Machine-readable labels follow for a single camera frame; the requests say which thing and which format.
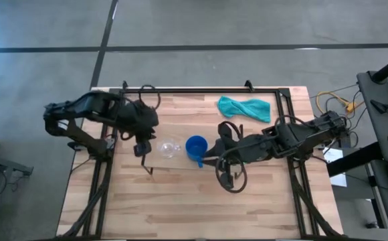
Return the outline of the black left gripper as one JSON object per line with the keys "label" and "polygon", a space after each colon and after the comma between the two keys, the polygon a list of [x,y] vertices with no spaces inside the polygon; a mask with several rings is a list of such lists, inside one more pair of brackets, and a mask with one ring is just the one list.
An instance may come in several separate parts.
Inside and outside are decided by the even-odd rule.
{"label": "black left gripper", "polygon": [[149,141],[155,139],[155,130],[159,124],[156,110],[147,106],[141,100],[127,102],[122,106],[121,112],[121,139],[127,141],[133,136],[137,141]]}

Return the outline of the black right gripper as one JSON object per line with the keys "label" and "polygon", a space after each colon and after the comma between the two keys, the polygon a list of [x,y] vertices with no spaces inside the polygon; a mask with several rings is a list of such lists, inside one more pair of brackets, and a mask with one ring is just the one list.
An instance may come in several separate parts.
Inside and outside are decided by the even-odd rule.
{"label": "black right gripper", "polygon": [[[206,151],[203,156],[204,158],[220,157],[226,151],[236,148],[238,141],[242,140],[244,137],[243,125],[237,126],[229,121],[223,121],[218,124],[217,130],[219,138],[215,142],[215,147]],[[225,155],[223,159],[203,159],[202,164],[219,167],[224,160],[229,161],[231,164],[238,164],[240,161],[243,163],[238,151],[231,151]]]}

